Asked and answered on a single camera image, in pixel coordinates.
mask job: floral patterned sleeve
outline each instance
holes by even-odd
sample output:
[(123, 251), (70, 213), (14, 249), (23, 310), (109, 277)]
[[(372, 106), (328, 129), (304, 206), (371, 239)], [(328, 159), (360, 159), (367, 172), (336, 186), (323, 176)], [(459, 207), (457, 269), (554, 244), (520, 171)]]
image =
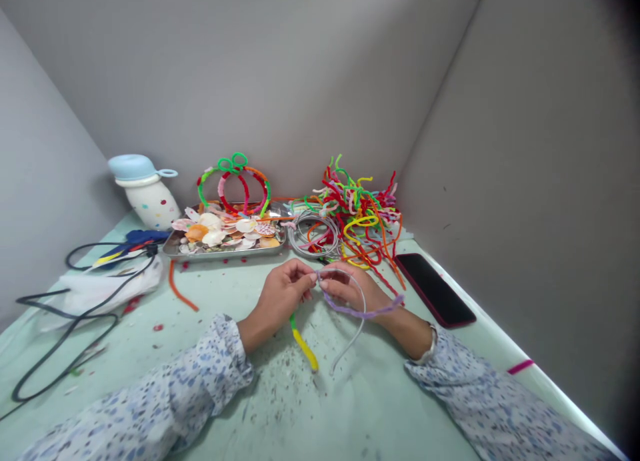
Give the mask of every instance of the floral patterned sleeve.
[(235, 322), (218, 315), (196, 346), (56, 426), (19, 460), (161, 460), (188, 447), (252, 379)]
[(512, 376), (497, 373), (453, 334), (437, 339), (405, 367), (446, 405), (483, 460), (616, 460), (590, 435), (564, 419)]

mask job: black phone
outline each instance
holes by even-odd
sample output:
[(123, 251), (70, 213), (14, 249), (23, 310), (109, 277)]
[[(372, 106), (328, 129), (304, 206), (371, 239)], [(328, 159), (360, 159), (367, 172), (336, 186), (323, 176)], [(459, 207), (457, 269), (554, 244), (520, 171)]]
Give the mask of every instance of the black phone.
[(476, 321), (469, 306), (420, 254), (399, 254), (394, 260), (438, 324), (458, 328)]

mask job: light blue bottle cap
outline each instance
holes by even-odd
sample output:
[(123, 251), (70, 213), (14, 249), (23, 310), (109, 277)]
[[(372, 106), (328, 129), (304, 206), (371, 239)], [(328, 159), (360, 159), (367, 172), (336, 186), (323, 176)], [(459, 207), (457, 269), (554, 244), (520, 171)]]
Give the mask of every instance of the light blue bottle cap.
[(175, 177), (173, 169), (155, 169), (147, 156), (141, 154), (123, 154), (109, 160), (109, 169), (119, 181), (137, 181), (158, 174), (162, 177)]

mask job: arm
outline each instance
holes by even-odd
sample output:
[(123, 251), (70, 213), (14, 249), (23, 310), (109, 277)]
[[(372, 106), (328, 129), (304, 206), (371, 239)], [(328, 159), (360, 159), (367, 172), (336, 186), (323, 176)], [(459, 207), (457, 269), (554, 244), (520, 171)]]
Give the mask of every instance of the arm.
[(247, 354), (289, 319), (301, 296), (310, 296), (315, 278), (297, 260), (275, 268), (246, 319), (216, 316), (196, 346), (54, 427), (20, 461), (160, 460), (188, 447), (251, 383)]
[[(331, 267), (356, 277), (371, 310), (391, 303), (364, 271), (344, 263)], [(359, 292), (351, 289), (349, 280), (323, 283), (330, 294), (349, 302), (354, 309), (361, 309)], [(453, 334), (402, 308), (374, 321), (402, 345), (412, 358), (406, 361), (406, 369), (422, 389), (446, 405), (482, 459), (616, 459), (513, 377), (497, 373)]]

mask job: person's left hand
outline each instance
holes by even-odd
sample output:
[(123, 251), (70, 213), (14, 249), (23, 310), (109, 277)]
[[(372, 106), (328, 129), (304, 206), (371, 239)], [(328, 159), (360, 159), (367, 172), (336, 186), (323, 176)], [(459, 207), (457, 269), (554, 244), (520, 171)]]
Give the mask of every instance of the person's left hand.
[(273, 336), (289, 320), (303, 298), (311, 299), (309, 290), (316, 280), (313, 269), (298, 259), (271, 270), (257, 305), (246, 319), (238, 323), (247, 354)]

